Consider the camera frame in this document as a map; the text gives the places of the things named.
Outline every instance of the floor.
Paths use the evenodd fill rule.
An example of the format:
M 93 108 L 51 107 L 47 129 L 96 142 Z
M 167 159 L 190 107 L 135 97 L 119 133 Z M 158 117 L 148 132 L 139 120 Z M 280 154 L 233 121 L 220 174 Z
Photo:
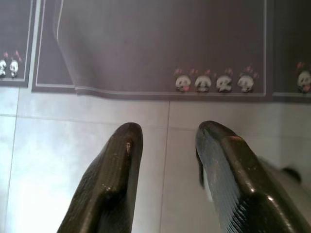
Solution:
M 75 188 L 109 136 L 143 128 L 134 233 L 218 233 L 199 186 L 194 137 L 205 120 L 243 136 L 311 188 L 311 105 L 116 101 L 0 88 L 0 232 L 54 233 Z

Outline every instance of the tile floor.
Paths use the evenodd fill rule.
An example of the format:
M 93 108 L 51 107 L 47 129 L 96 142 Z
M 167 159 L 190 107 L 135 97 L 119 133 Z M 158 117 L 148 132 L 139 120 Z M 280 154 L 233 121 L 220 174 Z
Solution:
M 216 120 L 311 187 L 311 105 L 116 101 L 0 88 L 0 233 L 54 233 L 109 136 L 139 123 L 144 151 L 134 233 L 218 233 L 198 184 L 194 136 Z

